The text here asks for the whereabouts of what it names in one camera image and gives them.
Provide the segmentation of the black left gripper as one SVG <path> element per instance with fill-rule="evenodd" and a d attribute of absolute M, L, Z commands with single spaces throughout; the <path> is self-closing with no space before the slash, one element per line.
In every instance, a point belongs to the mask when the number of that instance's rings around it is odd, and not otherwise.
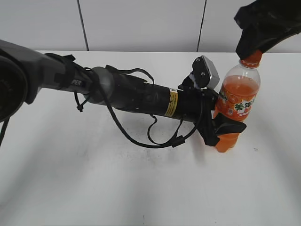
<path fill-rule="evenodd" d="M 230 119 L 221 113 L 212 119 L 217 98 L 217 92 L 209 88 L 178 90 L 176 115 L 194 124 L 193 129 L 183 137 L 184 140 L 198 131 L 206 145 L 215 146 L 220 140 L 218 136 L 241 133 L 246 129 L 243 122 Z"/>

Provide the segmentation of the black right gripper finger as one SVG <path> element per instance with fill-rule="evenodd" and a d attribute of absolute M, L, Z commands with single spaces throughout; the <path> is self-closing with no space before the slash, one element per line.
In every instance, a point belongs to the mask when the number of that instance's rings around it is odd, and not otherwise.
<path fill-rule="evenodd" d="M 268 18 L 261 22 L 260 31 L 263 36 L 260 51 L 265 53 L 280 42 L 301 32 L 301 16 L 285 18 L 281 15 L 269 14 Z"/>
<path fill-rule="evenodd" d="M 240 59 L 246 59 L 255 51 L 265 53 L 262 47 L 265 42 L 265 24 L 255 23 L 248 26 L 239 26 L 242 30 L 241 37 L 236 47 L 236 53 Z"/>

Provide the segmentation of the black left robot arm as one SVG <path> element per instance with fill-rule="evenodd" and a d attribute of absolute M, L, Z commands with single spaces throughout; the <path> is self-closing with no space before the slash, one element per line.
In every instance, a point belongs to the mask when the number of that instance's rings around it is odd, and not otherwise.
<path fill-rule="evenodd" d="M 155 84 L 152 76 L 136 77 L 141 68 L 120 70 L 113 66 L 87 68 L 78 65 L 72 55 L 40 52 L 7 41 L 0 42 L 0 121 L 3 129 L 22 106 L 33 103 L 42 88 L 67 91 L 84 96 L 76 107 L 85 103 L 108 108 L 120 131 L 127 132 L 114 113 L 115 109 L 190 121 L 208 146 L 215 146 L 224 134 L 240 133 L 242 122 L 221 113 L 212 116 L 218 93 L 214 90 L 219 76 L 212 61 L 196 58 L 191 73 L 177 89 Z"/>

